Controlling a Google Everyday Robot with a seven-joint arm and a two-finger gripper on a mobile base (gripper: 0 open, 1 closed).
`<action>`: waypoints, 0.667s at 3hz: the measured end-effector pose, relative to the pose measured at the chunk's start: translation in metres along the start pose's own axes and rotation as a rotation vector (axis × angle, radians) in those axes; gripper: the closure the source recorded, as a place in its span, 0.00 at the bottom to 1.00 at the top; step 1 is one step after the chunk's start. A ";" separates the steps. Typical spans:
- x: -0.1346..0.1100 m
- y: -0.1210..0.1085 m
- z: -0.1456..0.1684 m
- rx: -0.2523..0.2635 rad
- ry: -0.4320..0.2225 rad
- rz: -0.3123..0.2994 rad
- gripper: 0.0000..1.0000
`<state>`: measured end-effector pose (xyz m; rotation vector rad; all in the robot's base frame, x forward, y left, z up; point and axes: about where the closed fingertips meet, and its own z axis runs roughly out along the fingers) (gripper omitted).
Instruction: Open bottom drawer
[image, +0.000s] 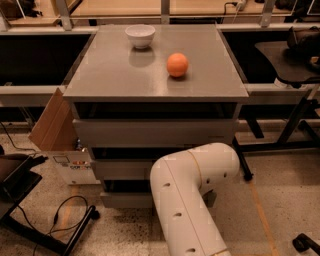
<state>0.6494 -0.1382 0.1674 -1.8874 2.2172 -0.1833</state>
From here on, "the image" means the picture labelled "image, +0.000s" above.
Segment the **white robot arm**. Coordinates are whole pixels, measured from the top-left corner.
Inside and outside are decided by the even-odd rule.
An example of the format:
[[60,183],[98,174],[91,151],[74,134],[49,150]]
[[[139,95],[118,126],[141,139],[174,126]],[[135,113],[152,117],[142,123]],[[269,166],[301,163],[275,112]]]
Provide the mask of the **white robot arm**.
[[170,256],[231,256],[203,195],[239,169],[237,153],[224,143],[169,154],[153,164],[151,192]]

